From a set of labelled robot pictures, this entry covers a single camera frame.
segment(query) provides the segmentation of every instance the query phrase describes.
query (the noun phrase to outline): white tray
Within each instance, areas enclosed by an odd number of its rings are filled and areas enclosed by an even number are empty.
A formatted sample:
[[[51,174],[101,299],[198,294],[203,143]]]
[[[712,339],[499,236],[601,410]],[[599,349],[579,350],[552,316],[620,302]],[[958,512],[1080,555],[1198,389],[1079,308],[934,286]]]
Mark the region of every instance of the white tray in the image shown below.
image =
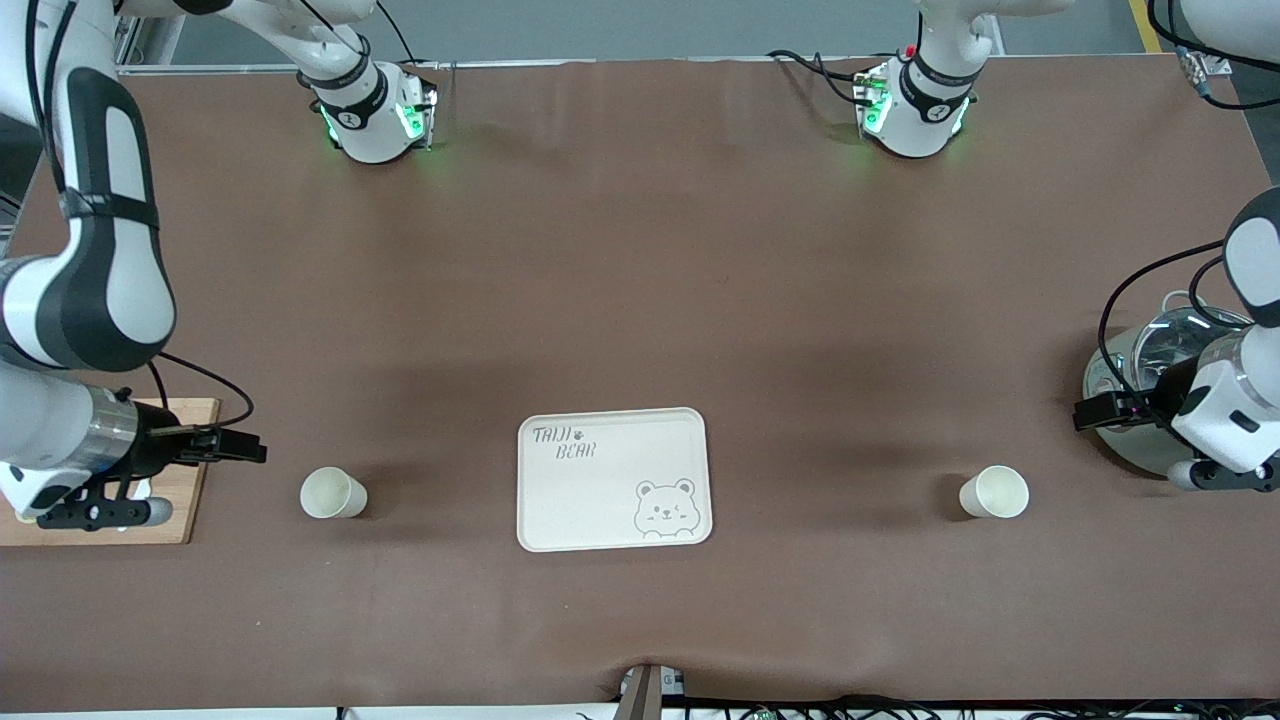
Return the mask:
[[[712,533],[696,410],[535,415],[517,446],[516,537],[530,552],[695,544]]]

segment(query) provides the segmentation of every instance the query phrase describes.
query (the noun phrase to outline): cup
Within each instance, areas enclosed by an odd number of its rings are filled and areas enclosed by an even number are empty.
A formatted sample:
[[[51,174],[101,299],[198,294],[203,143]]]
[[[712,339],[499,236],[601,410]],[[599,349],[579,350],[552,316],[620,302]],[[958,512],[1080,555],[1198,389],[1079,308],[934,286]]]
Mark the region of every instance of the cup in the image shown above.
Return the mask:
[[[987,468],[960,488],[960,505],[974,518],[1016,518],[1029,500],[1027,480],[1004,465]]]
[[[369,491],[338,468],[320,468],[302,482],[298,500],[312,518],[355,518],[369,502]]]

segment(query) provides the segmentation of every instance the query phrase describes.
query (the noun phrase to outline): wooden board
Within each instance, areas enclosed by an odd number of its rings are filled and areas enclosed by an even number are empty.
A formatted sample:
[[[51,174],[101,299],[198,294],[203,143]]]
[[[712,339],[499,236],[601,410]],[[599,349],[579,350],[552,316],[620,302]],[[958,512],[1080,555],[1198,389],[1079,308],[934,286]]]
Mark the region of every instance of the wooden board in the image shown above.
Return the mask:
[[[147,405],[160,405],[159,400],[138,400]],[[218,400],[211,397],[173,397],[169,409],[183,424],[211,423],[218,419]],[[93,533],[83,530],[42,530],[36,524],[18,520],[13,511],[0,511],[0,547],[13,546],[72,546],[72,544],[184,544],[191,539],[191,527],[196,520],[200,486],[205,480],[205,465],[188,468],[169,465],[151,478],[151,496],[173,502],[173,518],[154,528],[106,528]]]

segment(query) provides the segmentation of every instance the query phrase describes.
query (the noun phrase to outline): floor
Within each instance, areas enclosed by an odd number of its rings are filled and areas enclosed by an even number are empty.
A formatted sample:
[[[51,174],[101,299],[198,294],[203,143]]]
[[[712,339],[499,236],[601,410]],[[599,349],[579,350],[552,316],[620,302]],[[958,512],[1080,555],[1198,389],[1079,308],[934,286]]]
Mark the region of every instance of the floor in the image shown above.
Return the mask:
[[[412,51],[442,61],[548,59],[637,60],[759,56],[774,49],[865,55],[901,47],[915,36],[909,0],[384,0]],[[356,26],[374,55],[403,59],[394,31],[375,13]],[[1005,53],[1142,53],[1130,3],[1079,0],[1041,18],[1002,18]],[[216,17],[189,17],[170,45],[178,65],[279,64],[283,56],[253,33]],[[164,58],[160,42],[133,60]],[[1280,76],[1236,67],[1244,100],[1280,95]],[[1280,182],[1280,106],[1248,114],[1274,182]],[[0,122],[0,225],[12,220],[38,156],[33,131]]]

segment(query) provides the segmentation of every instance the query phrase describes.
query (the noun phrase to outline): brown table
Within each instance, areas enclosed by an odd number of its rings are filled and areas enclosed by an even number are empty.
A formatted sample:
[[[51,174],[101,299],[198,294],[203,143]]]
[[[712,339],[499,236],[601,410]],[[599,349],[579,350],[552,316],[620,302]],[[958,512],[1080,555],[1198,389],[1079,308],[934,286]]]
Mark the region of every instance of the brown table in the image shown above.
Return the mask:
[[[210,470],[189,546],[4,551],[0,710],[593,701],[640,661],[762,698],[1280,694],[1280,498],[1176,492],[1069,418],[1107,293],[1267,186],[1172,58],[993,61],[923,161],[794,65],[439,79],[435,151],[387,167],[288,76],[128,81],[172,350],[255,395],[271,460]],[[64,232],[42,186],[19,246]],[[708,542],[517,546],[525,418],[673,405]],[[991,462],[1030,509],[959,521]],[[303,516],[328,464],[367,518]]]

